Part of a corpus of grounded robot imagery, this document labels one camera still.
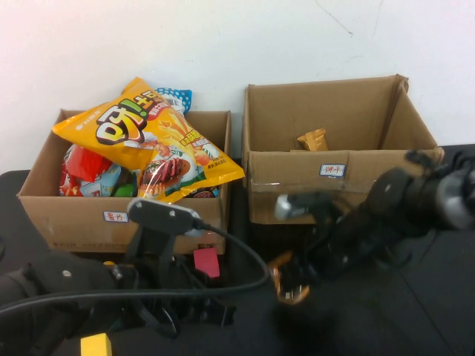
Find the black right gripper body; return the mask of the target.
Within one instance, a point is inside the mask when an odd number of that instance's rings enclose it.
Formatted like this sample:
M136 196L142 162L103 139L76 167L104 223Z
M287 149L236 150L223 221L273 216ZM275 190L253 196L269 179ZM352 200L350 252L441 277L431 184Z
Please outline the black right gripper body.
M314 269L322 280L336 280L393 242L388 223L357 208L332 227L328 241L314 252Z

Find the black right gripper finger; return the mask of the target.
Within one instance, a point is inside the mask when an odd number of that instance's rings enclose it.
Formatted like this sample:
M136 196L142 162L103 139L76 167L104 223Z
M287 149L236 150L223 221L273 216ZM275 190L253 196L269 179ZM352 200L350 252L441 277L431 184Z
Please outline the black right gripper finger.
M310 285L296 279L284 280L285 297L307 297L310 293Z
M291 257L280 266L282 278L288 280L315 280L315 271L311 265L300 257Z

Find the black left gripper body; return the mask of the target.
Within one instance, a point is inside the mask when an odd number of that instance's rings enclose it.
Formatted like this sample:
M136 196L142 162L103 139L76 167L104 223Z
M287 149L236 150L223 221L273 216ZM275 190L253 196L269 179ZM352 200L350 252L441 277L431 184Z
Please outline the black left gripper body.
M192 289L202 291L206 285L186 265L182 257L174 256L176 237L140 227L125 253L125 262L132 267L131 281L124 287L138 289ZM122 331L149 327L158 334L179 334L181 323L177 304L191 297L155 297L125 301L119 318L111 327Z

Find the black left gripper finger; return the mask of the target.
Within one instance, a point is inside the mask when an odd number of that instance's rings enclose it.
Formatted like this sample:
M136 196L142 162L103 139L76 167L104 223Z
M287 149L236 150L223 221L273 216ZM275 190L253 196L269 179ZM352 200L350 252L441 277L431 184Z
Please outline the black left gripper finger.
M204 323L209 319L210 299L182 300L177 304L177 316L184 323Z
M234 324L236 311L235 306L210 304L207 308L207 322L220 327L231 326Z

